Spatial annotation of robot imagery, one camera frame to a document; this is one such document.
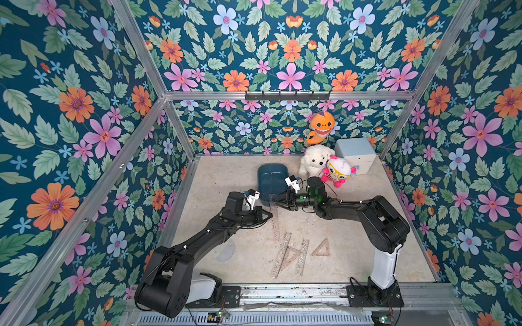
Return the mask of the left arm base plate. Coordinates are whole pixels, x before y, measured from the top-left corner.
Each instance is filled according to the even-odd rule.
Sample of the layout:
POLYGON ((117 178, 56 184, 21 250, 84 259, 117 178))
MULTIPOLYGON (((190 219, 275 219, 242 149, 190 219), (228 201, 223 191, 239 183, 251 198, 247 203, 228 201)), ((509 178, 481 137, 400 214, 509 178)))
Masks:
POLYGON ((223 286, 206 300, 186 304, 187 308, 238 308, 240 306, 241 287, 223 286))

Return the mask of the teal plastic storage box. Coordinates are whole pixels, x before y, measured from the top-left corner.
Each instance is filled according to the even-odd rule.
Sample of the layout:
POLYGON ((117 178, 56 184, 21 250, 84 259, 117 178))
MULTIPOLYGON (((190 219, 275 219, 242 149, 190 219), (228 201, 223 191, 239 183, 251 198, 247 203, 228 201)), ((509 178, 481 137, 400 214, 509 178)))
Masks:
POLYGON ((264 206, 270 205, 270 197, 281 195, 289 190, 284 181, 287 177, 289 172, 284 164, 263 164, 258 168, 258 191, 264 206))

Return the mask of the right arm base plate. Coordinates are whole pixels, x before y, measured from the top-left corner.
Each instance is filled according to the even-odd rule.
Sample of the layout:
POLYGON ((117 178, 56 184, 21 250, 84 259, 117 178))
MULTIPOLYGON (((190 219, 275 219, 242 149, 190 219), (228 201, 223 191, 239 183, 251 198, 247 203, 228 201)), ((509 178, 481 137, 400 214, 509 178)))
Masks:
POLYGON ((402 308, 405 303, 398 283, 387 289, 376 285, 348 285, 347 298, 353 308, 402 308))

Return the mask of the pink stencil ruler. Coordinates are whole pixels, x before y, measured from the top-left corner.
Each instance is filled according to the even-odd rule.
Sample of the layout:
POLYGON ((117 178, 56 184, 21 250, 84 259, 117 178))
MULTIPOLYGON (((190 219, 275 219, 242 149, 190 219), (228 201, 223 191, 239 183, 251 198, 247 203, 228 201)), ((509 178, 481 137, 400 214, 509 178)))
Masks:
POLYGON ((273 240, 275 242, 280 242, 281 236, 280 236, 280 230, 279 230, 279 216, 278 216, 278 211, 277 211, 277 205, 274 205, 272 203, 270 211, 273 214, 273 217, 271 218, 273 240))

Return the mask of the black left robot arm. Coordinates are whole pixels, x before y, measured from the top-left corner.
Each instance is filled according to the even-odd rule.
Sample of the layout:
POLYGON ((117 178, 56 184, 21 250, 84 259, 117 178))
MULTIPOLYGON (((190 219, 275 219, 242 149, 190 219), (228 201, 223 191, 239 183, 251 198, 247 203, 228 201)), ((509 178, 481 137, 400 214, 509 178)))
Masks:
POLYGON ((189 303, 197 263, 238 230, 258 227, 272 217, 262 206, 250 211, 223 208, 201 231, 183 243, 156 248, 135 292, 137 307, 170 318, 178 316, 189 303))

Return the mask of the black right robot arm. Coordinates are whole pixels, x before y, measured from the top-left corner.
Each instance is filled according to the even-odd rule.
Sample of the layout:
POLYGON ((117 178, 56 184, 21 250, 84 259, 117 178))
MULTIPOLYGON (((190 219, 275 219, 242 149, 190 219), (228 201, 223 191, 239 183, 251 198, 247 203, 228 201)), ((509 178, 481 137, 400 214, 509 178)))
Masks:
POLYGON ((311 208, 324 220, 358 221, 375 248, 374 265, 368 279, 367 293, 384 295, 398 285, 395 277, 398 254, 410 232, 409 223, 383 196, 370 200, 347 201, 328 195, 319 177, 307 179, 304 190, 300 183, 286 180, 288 189, 271 195, 269 202, 288 211, 311 208))

